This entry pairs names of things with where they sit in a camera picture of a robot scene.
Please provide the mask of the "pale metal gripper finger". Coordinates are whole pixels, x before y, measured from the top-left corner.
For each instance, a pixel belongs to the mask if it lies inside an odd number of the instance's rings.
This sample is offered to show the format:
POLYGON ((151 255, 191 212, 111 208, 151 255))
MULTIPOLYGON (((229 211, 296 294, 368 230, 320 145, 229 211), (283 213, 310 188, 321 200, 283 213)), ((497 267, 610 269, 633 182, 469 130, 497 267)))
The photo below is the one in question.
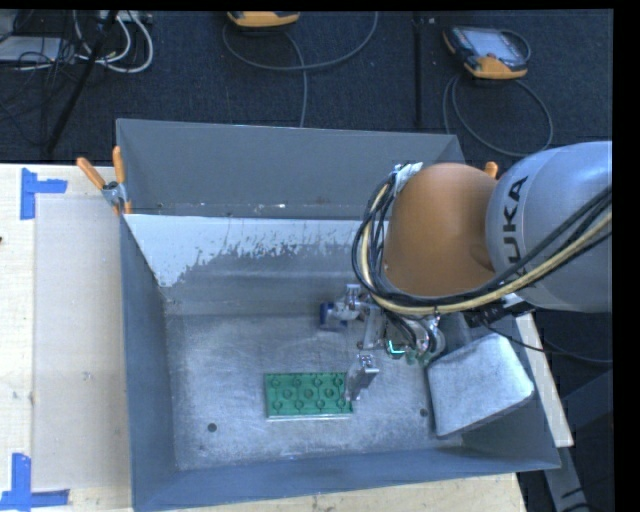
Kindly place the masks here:
POLYGON ((333 301, 322 302, 319 308, 319 326, 325 330, 347 328, 361 313, 361 288, 347 284, 344 293, 333 301))
POLYGON ((345 376, 344 398, 357 401, 361 392, 367 389, 380 372, 375 357, 371 353, 359 353, 345 376))

